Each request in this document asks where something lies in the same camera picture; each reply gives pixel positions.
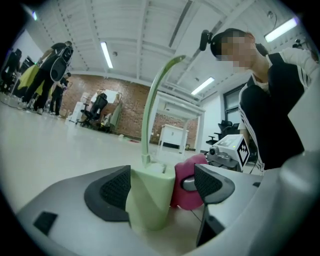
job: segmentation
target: desk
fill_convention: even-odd
[[[184,133],[183,128],[179,128],[173,125],[162,125],[161,135],[158,143],[158,145],[160,145],[161,143],[160,150],[162,150],[164,143],[170,143],[174,145],[179,145],[179,152],[183,153],[187,143],[188,132],[188,130],[185,130]]]

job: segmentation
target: office chair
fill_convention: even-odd
[[[232,124],[231,121],[222,120],[221,123],[218,123],[218,126],[221,130],[221,133],[215,132],[214,134],[218,135],[219,141],[227,135],[240,133],[240,131],[238,130],[239,123]]]
[[[209,144],[209,145],[212,146],[213,144],[215,144],[215,143],[218,142],[218,140],[215,140],[215,139],[214,139],[215,136],[209,136],[209,137],[210,137],[211,139],[206,140],[205,143],[207,143],[207,144]]]
[[[101,93],[96,98],[90,110],[83,109],[82,113],[86,115],[86,119],[82,122],[77,122],[81,124],[81,127],[92,126],[91,121],[97,121],[100,119],[102,109],[108,104],[107,95]]]

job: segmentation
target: pink cloth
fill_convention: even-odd
[[[203,204],[198,191],[186,191],[181,187],[182,180],[195,175],[195,164],[208,164],[206,156],[204,154],[196,154],[186,161],[175,165],[175,181],[170,203],[171,207],[180,206],[185,210],[193,210]]]

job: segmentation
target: black rubber pad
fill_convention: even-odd
[[[43,211],[33,225],[47,236],[57,217],[55,213]]]
[[[106,175],[92,182],[84,192],[87,207],[108,222],[128,222],[126,202],[131,189],[131,167]]]
[[[255,183],[253,183],[252,185],[255,186],[255,187],[257,187],[257,188],[259,188],[260,184],[261,184],[261,182],[255,182]]]
[[[220,180],[202,171],[199,168],[195,168],[194,177],[195,177],[194,179],[195,186],[202,200],[206,196],[217,192],[223,186]]]
[[[236,189],[236,185],[231,179],[201,164],[194,165],[194,185],[206,205],[223,202]]]

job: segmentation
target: white cabinet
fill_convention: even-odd
[[[76,104],[75,104],[75,107],[74,107],[74,110],[73,110],[73,113],[72,113],[72,116],[71,116],[71,119],[70,121],[71,122],[74,122],[76,123],[77,121],[80,121],[81,120],[81,117],[82,117],[82,112],[81,110],[84,110],[85,109],[85,105],[83,102],[81,101],[78,101]]]
[[[170,143],[178,146],[182,144],[183,147],[185,147],[187,143],[189,131],[186,130],[184,138],[183,138],[183,131],[184,129],[175,127],[169,124],[162,125],[159,144],[161,143],[161,147],[163,146],[164,143]]]

